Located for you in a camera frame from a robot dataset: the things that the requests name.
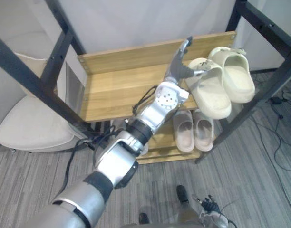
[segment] black cable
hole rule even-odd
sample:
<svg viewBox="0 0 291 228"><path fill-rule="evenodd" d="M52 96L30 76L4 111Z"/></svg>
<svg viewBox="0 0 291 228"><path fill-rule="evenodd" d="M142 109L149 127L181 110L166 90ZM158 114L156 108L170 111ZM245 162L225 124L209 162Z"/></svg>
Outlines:
<svg viewBox="0 0 291 228"><path fill-rule="evenodd" d="M134 105L133 107L132 107L132 112L133 112L133 115L137 115L137 109L138 109L138 107L143 103L143 102L145 102L147 99L149 99L154 93L155 93L155 91L156 91L156 89L157 89L157 86L155 85L155 86L153 86L153 87L151 87L144 95L143 95L143 97L137 102L137 104L136 105Z"/></svg>
<svg viewBox="0 0 291 228"><path fill-rule="evenodd" d="M279 175L277 169L275 168L275 165L273 164L273 162L272 162L272 160L271 160L271 157L269 156L269 153L268 153L268 151L267 151L267 149L266 149L266 146L265 146L265 144L264 144L263 137L262 137L262 133L261 133L260 128L259 128L259 126L258 126L258 125L260 125L260 124L258 124L258 123L255 121L255 119L254 119L253 116L251 116L250 118L251 118L251 120L255 123L255 126L256 126L256 128L257 128L259 134L260 134L260 140L261 140L261 142L262 142L262 144L263 144L263 147L264 147L264 150L265 150L265 152L266 152L266 155L267 155L267 157L268 157L268 159L269 159L269 161L270 161L270 163L271 163L271 165L272 165L272 167L273 167L273 169L274 169L274 171L275 171L275 173L276 173L276 175L277 175L277 177L278 177L278 180L279 180L279 182L280 182L280 184L281 184L282 191L283 191L283 193L284 193L284 195L285 195L285 198L286 198L286 200L287 200L287 202L288 202L288 204L289 204L289 206L290 206L290 208L291 208L291 202L289 201L289 198L288 198L288 196L287 196L287 194L286 194L286 191L285 191L285 188L284 188L283 182L282 182L282 180L281 180L281 177L280 177L280 175Z"/></svg>
<svg viewBox="0 0 291 228"><path fill-rule="evenodd" d="M278 147L277 147L277 149L274 151L274 154L273 154L274 161L275 161L275 163L276 163L276 164L277 164L281 169L286 170L286 171L290 171L290 172L291 172L290 169L287 169L287 168L283 167L282 165L280 165L279 162L278 162L277 159L276 159L276 155L277 155L278 150L279 150L280 147L281 147L281 142L282 142L282 141L283 141L285 144L289 145L290 147L291 147L291 145L290 145L289 143L285 142L285 141L283 140L283 138L282 138L282 137L281 137L277 132L275 132L274 130L272 130L272 129L270 129L270 128L264 126L264 125L261 125L260 123L254 121L253 119L251 119L251 120L252 120L256 125L259 125L259 126L265 128L265 129L267 129L268 131L272 132L273 134L275 134L275 135L278 137L279 144L278 144Z"/></svg>
<svg viewBox="0 0 291 228"><path fill-rule="evenodd" d="M76 153L76 151L77 151L77 147L80 145L81 142L84 142L85 140L88 140L88 139L89 139L89 138L84 138L84 139L80 139L80 140L78 140L78 141L76 142L76 145L75 145L75 147L73 148L73 151L72 151L72 153L71 153L71 155L70 155L70 158L69 158L68 164L67 164L67 166L66 166L66 170L65 170L65 175L64 175L63 184L62 184L62 186L61 186L59 192L57 193L57 195L59 195L61 192L63 192L64 189L65 189L65 187L66 187L67 184L68 184L69 168L70 168L70 165L71 165L71 163L72 163L72 161L73 161L73 158L74 158L74 156L75 156L75 153Z"/></svg>
<svg viewBox="0 0 291 228"><path fill-rule="evenodd" d="M71 156L69 158L68 164L66 166L66 170L65 170L65 174L64 174L64 180L63 180L63 184L59 190L59 192L57 193L57 195L59 195L61 192L64 191L64 189L66 188L67 184L68 184L68 176L69 176L69 169L71 166L71 163L73 161L73 158L76 154L77 148L78 146L80 146L82 143L85 143L86 141L90 141L89 143L95 143L95 147L93 147L94 150L94 155L96 153L96 150L98 149L98 147L101 145L101 143L107 138L110 137L112 135L116 135L118 134L118 131L115 132L115 126L112 125L109 129L107 129L102 135L99 136L94 136L94 137L90 137L90 138L84 138L84 139L80 139L76 142L75 147L73 148L73 151L71 153Z"/></svg>
<svg viewBox="0 0 291 228"><path fill-rule="evenodd" d="M234 225L235 228L237 228L237 225L233 221L231 221L231 220L228 219L228 222L231 223L232 225Z"/></svg>

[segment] silver robot arm segment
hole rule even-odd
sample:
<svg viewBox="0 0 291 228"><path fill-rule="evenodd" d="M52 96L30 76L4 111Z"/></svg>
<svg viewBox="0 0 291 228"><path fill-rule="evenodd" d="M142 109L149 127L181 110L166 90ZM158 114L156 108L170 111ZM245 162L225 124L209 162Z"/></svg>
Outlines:
<svg viewBox="0 0 291 228"><path fill-rule="evenodd" d="M80 182L64 190L51 205L46 206L22 228L93 228L96 226L113 189L128 184L138 168L136 156L164 123L166 116L189 93L178 86L180 78L195 76L181 62L192 38L185 40L176 52L164 81L155 92L154 101L104 149L95 171Z"/></svg>

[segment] shoe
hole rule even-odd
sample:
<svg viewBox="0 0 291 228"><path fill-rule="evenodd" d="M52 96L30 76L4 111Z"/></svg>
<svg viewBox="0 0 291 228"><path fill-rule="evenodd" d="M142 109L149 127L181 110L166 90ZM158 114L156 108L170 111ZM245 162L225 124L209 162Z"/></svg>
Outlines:
<svg viewBox="0 0 291 228"><path fill-rule="evenodd" d="M190 111L178 111L173 117L173 129L177 148L182 152L194 149L193 120Z"/></svg>
<svg viewBox="0 0 291 228"><path fill-rule="evenodd" d="M208 71L205 75L185 80L198 108L212 119L228 117L231 101L223 88L223 69L206 58L197 58L188 67Z"/></svg>
<svg viewBox="0 0 291 228"><path fill-rule="evenodd" d="M205 116L199 109L192 112L194 122L195 147L200 151L210 151L213 148L213 119Z"/></svg>
<svg viewBox="0 0 291 228"><path fill-rule="evenodd" d="M150 220L147 216L147 214L145 213L140 213L139 214L139 224L142 225L142 224L150 224Z"/></svg>
<svg viewBox="0 0 291 228"><path fill-rule="evenodd" d="M222 67L224 89L230 100L235 103L247 103L255 94L245 54L245 51L241 49L217 47L210 52L208 57Z"/></svg>
<svg viewBox="0 0 291 228"><path fill-rule="evenodd" d="M178 185L176 187L176 193L177 193L178 200L181 204L189 202L188 197L187 197L187 191L185 190L183 185Z"/></svg>

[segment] shoe rack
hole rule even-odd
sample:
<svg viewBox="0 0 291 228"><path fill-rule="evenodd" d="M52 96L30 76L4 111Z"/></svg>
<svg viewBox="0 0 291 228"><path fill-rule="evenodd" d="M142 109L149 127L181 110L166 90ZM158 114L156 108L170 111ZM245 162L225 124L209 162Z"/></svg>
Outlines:
<svg viewBox="0 0 291 228"><path fill-rule="evenodd" d="M199 57L208 57L218 46L231 47L236 33L223 32L196 36L184 56L184 64ZM159 84L173 54L183 39L140 47L80 55L87 85L80 116L86 122L126 118L144 93ZM185 82L181 87L187 89ZM197 104L190 95L181 109L193 110ZM172 120L166 123L149 142L149 152L137 158L140 164L195 159L201 152L183 153L177 150Z"/></svg>

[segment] gray carpet floor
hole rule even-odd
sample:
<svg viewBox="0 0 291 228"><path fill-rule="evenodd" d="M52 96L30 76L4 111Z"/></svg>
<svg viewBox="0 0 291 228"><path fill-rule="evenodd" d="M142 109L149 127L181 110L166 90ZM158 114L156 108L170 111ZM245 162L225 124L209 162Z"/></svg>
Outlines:
<svg viewBox="0 0 291 228"><path fill-rule="evenodd" d="M255 75L255 82L261 86L260 81L268 77ZM275 108L284 116L278 133L291 144L291 105L283 103ZM259 123L275 128L277 116L269 104L253 116ZM273 159L277 137L262 127L260 130ZM70 152L12 153L0 146L0 228L18 227L53 200L62 185L69 157ZM291 147L282 143L277 159L291 169ZM278 166L276 169L291 202L291 172ZM91 172L92 151L80 150L70 169L69 185ZM200 198L211 194L221 207L235 200L223 213L239 228L291 228L291 208L250 119L199 164L186 160L140 165L126 188L112 192L97 227L137 223L139 212L146 212L154 223L175 222L178 184L186 187L197 211L201 208L192 200L192 194Z"/></svg>

